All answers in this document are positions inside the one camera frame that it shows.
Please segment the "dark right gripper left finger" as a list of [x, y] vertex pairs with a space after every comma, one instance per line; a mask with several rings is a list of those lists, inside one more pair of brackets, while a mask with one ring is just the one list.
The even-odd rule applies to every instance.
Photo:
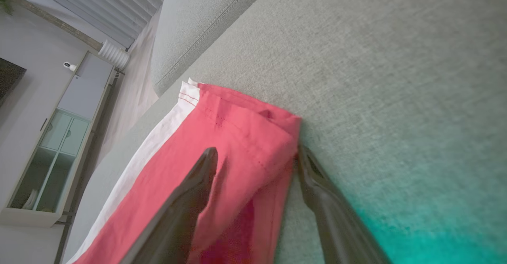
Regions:
[[185, 264], [188, 261], [198, 217], [210, 199], [217, 161], [215, 147], [204, 150], [129, 248], [122, 264]]

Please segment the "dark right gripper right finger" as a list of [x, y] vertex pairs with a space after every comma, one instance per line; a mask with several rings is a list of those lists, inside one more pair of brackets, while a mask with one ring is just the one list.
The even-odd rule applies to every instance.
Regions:
[[314, 213], [327, 264], [391, 261], [311, 150], [297, 147], [297, 174], [304, 203]]

